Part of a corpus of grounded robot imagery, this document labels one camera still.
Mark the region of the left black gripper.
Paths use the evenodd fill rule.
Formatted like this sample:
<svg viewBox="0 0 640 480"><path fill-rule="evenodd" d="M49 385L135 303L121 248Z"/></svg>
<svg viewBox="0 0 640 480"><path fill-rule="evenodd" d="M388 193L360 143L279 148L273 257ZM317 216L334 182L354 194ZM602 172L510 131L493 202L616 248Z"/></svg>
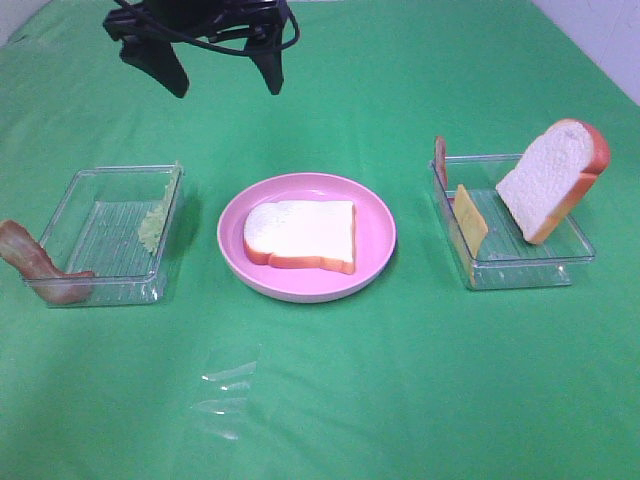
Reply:
<svg viewBox="0 0 640 480"><path fill-rule="evenodd" d="M121 60L177 98L186 95L189 80L170 43L217 50L219 42L238 38L247 40L244 52L269 92L280 93L281 50L290 47L282 40L290 19L285 1L120 1L118 5L107 14L103 27L113 40L123 40Z"/></svg>

